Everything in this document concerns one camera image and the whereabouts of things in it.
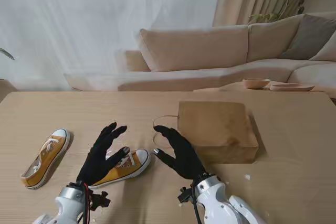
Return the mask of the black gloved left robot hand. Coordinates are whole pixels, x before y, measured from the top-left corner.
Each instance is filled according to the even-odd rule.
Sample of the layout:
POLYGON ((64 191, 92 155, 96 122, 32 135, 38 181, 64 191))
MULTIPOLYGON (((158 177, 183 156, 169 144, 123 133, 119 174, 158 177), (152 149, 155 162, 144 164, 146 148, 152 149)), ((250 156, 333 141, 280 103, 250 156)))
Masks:
POLYGON ((126 126, 117 127, 116 122, 113 122, 101 131, 90 149, 76 181, 92 186, 102 180, 118 162, 128 155, 130 149, 126 146, 106 158, 107 150, 111 147, 113 141, 126 130, 126 126))

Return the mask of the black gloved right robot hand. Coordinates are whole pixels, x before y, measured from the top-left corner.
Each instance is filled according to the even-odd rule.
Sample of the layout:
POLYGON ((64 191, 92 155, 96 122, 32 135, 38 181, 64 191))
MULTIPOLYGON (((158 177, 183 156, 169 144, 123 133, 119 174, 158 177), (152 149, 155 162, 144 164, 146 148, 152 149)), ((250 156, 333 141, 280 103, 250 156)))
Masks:
POLYGON ((163 150, 156 148, 153 151, 158 159, 185 179, 199 180, 208 176, 208 172, 190 142, 176 129, 157 125, 154 130, 168 140, 175 154, 175 157, 172 157, 163 150))

